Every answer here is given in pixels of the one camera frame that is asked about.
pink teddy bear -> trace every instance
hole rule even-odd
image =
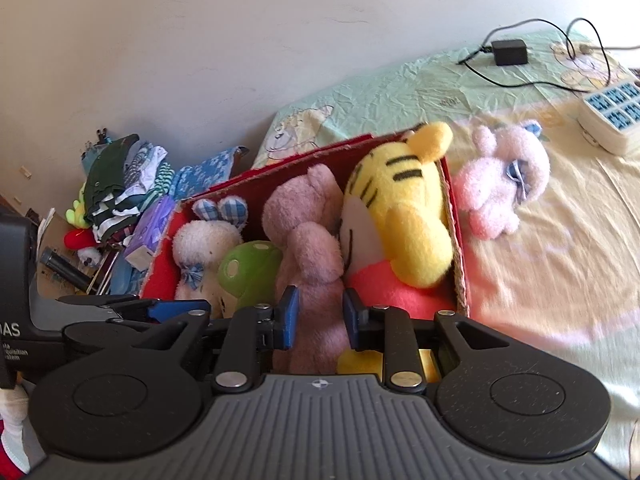
[[[498,128],[475,129],[480,157],[466,163],[453,179],[458,208],[469,211],[471,232],[482,240],[514,233],[520,224],[514,208],[533,202],[549,181],[549,157],[538,139],[535,120]]]
[[[273,354],[279,373],[334,374],[349,348],[342,317],[344,272],[337,233],[342,191],[324,164],[278,186],[264,204],[262,228],[283,252],[276,297],[287,285],[300,290],[293,348]]]

green mushroom plush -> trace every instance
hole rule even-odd
[[[244,306],[275,305],[276,274],[282,252],[271,242],[247,242],[229,251],[218,268],[220,308],[232,317]]]

clutter pile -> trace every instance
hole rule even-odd
[[[100,248],[124,248],[112,267],[112,294],[135,294],[175,204],[228,180],[243,146],[218,153],[197,166],[175,171],[167,150],[130,134],[113,140],[106,129],[82,154],[87,175],[66,220],[76,227],[65,239],[82,263],[104,263]]]

metal screw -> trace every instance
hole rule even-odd
[[[396,372],[391,376],[391,382],[401,388],[415,388],[422,383],[422,377],[415,372]]]
[[[246,381],[246,375],[241,372],[222,372],[216,376],[216,382],[225,388],[239,388]]]

bed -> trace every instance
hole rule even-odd
[[[600,53],[570,60],[555,33],[524,35],[529,64],[473,66],[505,83],[606,82]],[[424,121],[454,129],[455,173],[475,156],[470,131],[536,118],[552,177],[542,198],[519,210],[514,235],[481,242],[461,219],[473,318],[595,374],[612,399],[596,452],[626,478],[640,474],[640,153],[601,149],[576,121],[571,92],[503,89],[455,65],[468,50],[424,57],[352,78],[280,110],[254,168],[363,133],[386,134]],[[612,80],[631,76],[609,58]]]

